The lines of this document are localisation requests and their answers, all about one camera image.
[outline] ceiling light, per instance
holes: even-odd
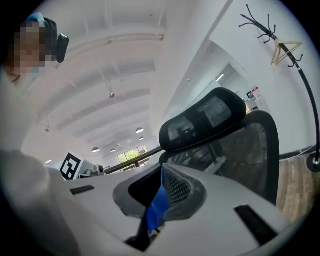
[[[139,133],[142,133],[144,131],[144,129],[142,129],[142,128],[137,128],[136,130],[135,130],[135,133],[136,134],[139,134]]]
[[[216,81],[218,82],[223,76],[224,74],[220,75]]]
[[[99,152],[99,151],[100,151],[100,148],[98,148],[96,146],[92,149],[92,153],[96,153],[96,152]]]

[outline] blue cloth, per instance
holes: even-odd
[[[32,13],[28,18],[26,18],[25,22],[27,21],[38,21],[41,26],[45,26],[45,18],[41,12]]]
[[[161,186],[156,193],[150,207],[146,210],[146,222],[149,233],[159,227],[159,218],[165,218],[165,212],[169,209],[169,200],[163,186],[163,170],[161,169]]]

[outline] wooden hanger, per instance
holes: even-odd
[[[295,45],[291,50],[288,52],[285,52],[281,57],[280,52],[282,50],[281,44],[284,45]],[[294,41],[281,41],[280,39],[275,40],[275,49],[271,60],[271,65],[275,63],[275,65],[278,65],[280,62],[282,62],[286,57],[288,57],[288,53],[293,53],[296,49],[298,49],[302,45],[302,42],[294,42]]]

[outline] coat rack hook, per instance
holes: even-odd
[[[252,16],[251,11],[250,11],[250,9],[249,9],[249,5],[246,4],[246,7],[248,8],[248,11],[249,11],[249,14],[250,14],[251,18],[252,18],[256,23],[258,23],[258,21],[256,21],[256,19]]]
[[[262,35],[258,36],[258,39],[263,37],[263,36],[268,36],[268,35],[267,34],[262,34]]]
[[[271,40],[271,37],[269,36],[269,40],[268,40],[268,41],[265,41],[265,42],[263,42],[263,43],[266,44],[266,43],[268,43],[270,40]]]
[[[242,26],[247,25],[247,24],[255,25],[255,24],[253,24],[251,22],[248,22],[248,23],[244,23],[244,24],[240,25],[239,28],[241,28]]]
[[[299,60],[297,60],[296,58],[295,58],[295,60],[297,61],[297,62],[300,62],[301,60],[302,60],[302,57],[303,57],[304,55],[303,54],[301,54],[301,57],[300,57],[300,59]]]
[[[271,32],[271,34],[276,33],[276,25],[274,25],[274,31],[273,32],[271,31],[271,28],[270,28],[270,15],[269,14],[268,14],[268,27],[269,27],[269,31]]]

